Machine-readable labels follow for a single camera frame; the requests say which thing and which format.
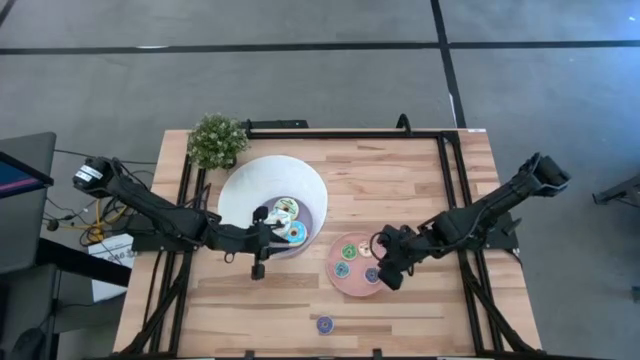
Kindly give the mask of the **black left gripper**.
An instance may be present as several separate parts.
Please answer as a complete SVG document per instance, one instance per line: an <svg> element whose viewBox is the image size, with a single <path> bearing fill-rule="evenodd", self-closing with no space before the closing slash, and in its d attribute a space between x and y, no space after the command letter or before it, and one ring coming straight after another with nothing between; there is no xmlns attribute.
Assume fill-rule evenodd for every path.
<svg viewBox="0 0 640 360"><path fill-rule="evenodd" d="M269 214L268 208L265 206L258 207L253 213L253 235L256 237L256 245L254 251L254 263L251 267L252 279L263 279L265 276L265 265L263 262L269 258L269 247L272 248L292 248L288 242L270 242L271 231L276 235L287 235L289 228L273 228L271 229L264 223Z"/></svg>

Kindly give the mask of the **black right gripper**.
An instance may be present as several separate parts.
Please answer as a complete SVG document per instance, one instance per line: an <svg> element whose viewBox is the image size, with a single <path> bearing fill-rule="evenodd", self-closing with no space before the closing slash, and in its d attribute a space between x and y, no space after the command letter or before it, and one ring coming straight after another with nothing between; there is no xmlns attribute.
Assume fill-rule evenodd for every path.
<svg viewBox="0 0 640 360"><path fill-rule="evenodd" d="M378 261L378 278L391 290L399 290L404 279L404 273L413 276L415 264L419 262L416 252L409 248L406 241L413 235L410 228L397 229L385 225L378 236L378 244L374 244L374 251L385 251L382 257L373 254Z"/></svg>

